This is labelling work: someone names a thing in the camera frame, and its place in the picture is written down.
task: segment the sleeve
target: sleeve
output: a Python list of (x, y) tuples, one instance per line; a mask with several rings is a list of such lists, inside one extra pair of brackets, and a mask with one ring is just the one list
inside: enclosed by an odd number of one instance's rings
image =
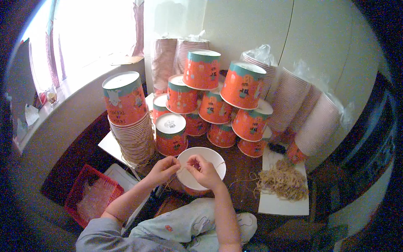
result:
[(135, 247), (134, 243), (129, 243), (127, 238), (120, 235), (120, 227), (116, 221), (98, 218), (91, 220), (81, 233), (76, 242), (76, 251), (135, 251)]

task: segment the plastic basket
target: plastic basket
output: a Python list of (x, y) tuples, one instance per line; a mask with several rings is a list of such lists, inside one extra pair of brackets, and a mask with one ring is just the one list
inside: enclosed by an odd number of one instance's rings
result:
[(122, 195), (125, 191), (124, 189), (118, 184), (118, 182), (114, 181), (110, 177), (100, 173), (93, 167), (85, 164), (83, 169), (80, 171), (80, 174), (78, 175), (77, 179), (74, 182), (74, 185), (72, 189), (70, 190), (69, 196), (66, 200), (66, 203), (64, 204), (64, 208), (66, 211), (75, 219), (75, 221), (82, 227), (86, 227), (90, 221), (90, 219), (83, 219), (79, 213), (77, 204), (82, 200), (83, 198), (83, 191), (84, 191), (84, 185), (86, 181), (90, 180), (98, 180), (102, 179), (104, 182), (110, 183), (113, 188), (112, 193), (108, 199), (108, 202), (106, 203), (105, 208), (116, 198), (118, 198), (120, 195)]

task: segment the curtain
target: curtain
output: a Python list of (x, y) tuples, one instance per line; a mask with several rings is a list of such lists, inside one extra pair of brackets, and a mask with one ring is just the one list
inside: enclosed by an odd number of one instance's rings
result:
[(51, 6), (50, 6), (50, 15), (49, 15), (48, 24), (46, 26), (46, 40), (45, 40), (46, 54), (47, 54), (47, 58), (48, 58), (48, 68), (49, 68), (50, 76), (52, 78), (52, 83), (55, 87), (58, 87), (60, 85), (59, 77), (57, 75), (56, 60), (54, 57), (54, 47), (53, 47), (53, 20), (54, 20), (54, 13), (56, 10), (57, 1), (58, 0), (52, 0)]
[(132, 47), (132, 56), (144, 56), (144, 0), (135, 0), (133, 11), (136, 21), (136, 43)]

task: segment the child's hand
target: child's hand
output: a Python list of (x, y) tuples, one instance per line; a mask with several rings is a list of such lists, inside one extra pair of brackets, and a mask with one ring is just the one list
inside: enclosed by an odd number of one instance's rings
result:
[(180, 169), (180, 167), (181, 164), (177, 158), (168, 156), (159, 160), (143, 180), (154, 188), (167, 182), (168, 179)]
[(200, 185), (213, 191), (224, 184), (214, 165), (200, 155), (190, 156), (186, 169), (195, 177)]

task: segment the pajama pants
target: pajama pants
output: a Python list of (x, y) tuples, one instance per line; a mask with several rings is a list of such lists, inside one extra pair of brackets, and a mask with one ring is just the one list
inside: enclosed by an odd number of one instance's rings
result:
[[(258, 228), (256, 217), (248, 212), (237, 214), (242, 245)], [(218, 251), (214, 221), (214, 199), (198, 198), (190, 204), (156, 218), (143, 221), (132, 229), (129, 237), (162, 238), (188, 243), (186, 248), (198, 252)]]

